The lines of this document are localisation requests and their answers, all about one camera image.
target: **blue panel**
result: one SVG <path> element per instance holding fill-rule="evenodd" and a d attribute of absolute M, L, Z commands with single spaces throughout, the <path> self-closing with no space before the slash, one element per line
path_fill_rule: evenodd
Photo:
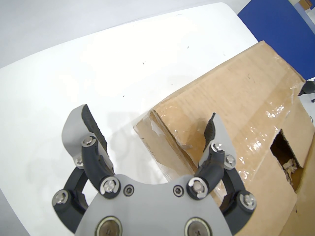
<path fill-rule="evenodd" d="M 311 6 L 311 10 L 315 7 L 315 0 L 310 0 L 310 2 L 312 3 L 312 6 Z"/>
<path fill-rule="evenodd" d="M 315 25 L 298 11 L 288 0 L 251 0 L 238 16 L 258 41 L 310 79 L 315 77 Z"/>

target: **box flap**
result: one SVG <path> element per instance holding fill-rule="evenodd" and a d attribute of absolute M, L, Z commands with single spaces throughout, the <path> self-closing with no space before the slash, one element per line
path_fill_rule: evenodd
<path fill-rule="evenodd" d="M 311 236 L 315 232 L 315 138 L 307 156 L 297 192 L 296 206 L 292 210 L 281 236 Z"/>
<path fill-rule="evenodd" d="M 159 120 L 159 117 L 154 115 L 154 111 L 149 111 L 137 123 L 135 131 L 141 135 L 141 140 L 155 160 L 174 171 L 170 179 L 176 179 L 186 174 L 194 174 L 197 170 L 187 153 L 174 141 L 165 125 Z"/>
<path fill-rule="evenodd" d="M 295 101 L 282 125 L 282 133 L 299 166 L 303 167 L 313 140 L 315 127 L 300 100 Z"/>

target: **gray metal plate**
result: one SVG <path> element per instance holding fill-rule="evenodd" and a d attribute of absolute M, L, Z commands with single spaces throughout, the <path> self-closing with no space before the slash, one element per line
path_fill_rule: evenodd
<path fill-rule="evenodd" d="M 85 212 L 75 236 L 95 235 L 98 223 L 107 216 L 115 216 L 121 221 L 124 236 L 185 235 L 185 224 L 192 217 L 205 220 L 214 236 L 232 236 L 211 195 L 202 200 L 193 200 L 188 195 L 186 184 L 192 176 L 183 176 L 160 185 L 142 184 L 124 175 L 115 177 L 121 183 L 120 194 L 114 199 L 105 199 L 98 193 Z M 135 188 L 130 197 L 123 194 L 127 184 Z M 174 195 L 175 185 L 184 188 L 182 197 Z"/>
<path fill-rule="evenodd" d="M 81 142 L 88 136 L 96 137 L 94 133 L 89 131 L 82 120 L 83 107 L 84 104 L 71 111 L 62 129 L 62 143 L 70 156 L 72 156 L 74 162 L 75 159 L 81 158 Z M 113 169 L 113 163 L 101 143 L 98 144 L 98 150 L 107 166 Z"/>

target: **white surface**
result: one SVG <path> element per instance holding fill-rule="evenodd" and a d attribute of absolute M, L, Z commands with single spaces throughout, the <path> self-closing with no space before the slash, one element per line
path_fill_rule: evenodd
<path fill-rule="evenodd" d="M 315 126 L 315 103 L 312 103 L 312 100 L 315 98 L 315 94 L 304 94 L 299 96 L 299 99 L 304 106 L 306 112 L 309 114 L 309 116 L 313 119 L 313 124 Z"/>
<path fill-rule="evenodd" d="M 88 104 L 116 173 L 165 182 L 133 125 L 255 43 L 232 9 L 217 3 L 107 29 L 0 69 L 0 187 L 30 235 L 71 235 L 51 198 L 74 168 L 61 141 L 72 109 Z M 90 202 L 96 191 L 85 191 Z"/>
<path fill-rule="evenodd" d="M 0 0 L 0 68 L 43 49 L 130 21 L 225 2 L 236 13 L 250 0 Z"/>

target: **hole in box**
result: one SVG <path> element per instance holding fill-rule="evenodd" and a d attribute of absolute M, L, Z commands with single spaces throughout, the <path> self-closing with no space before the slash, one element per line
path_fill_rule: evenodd
<path fill-rule="evenodd" d="M 302 177 L 303 168 L 299 166 L 288 141 L 283 136 L 282 130 L 277 134 L 270 149 L 282 166 L 288 182 L 291 184 L 294 191 L 296 191 Z"/>

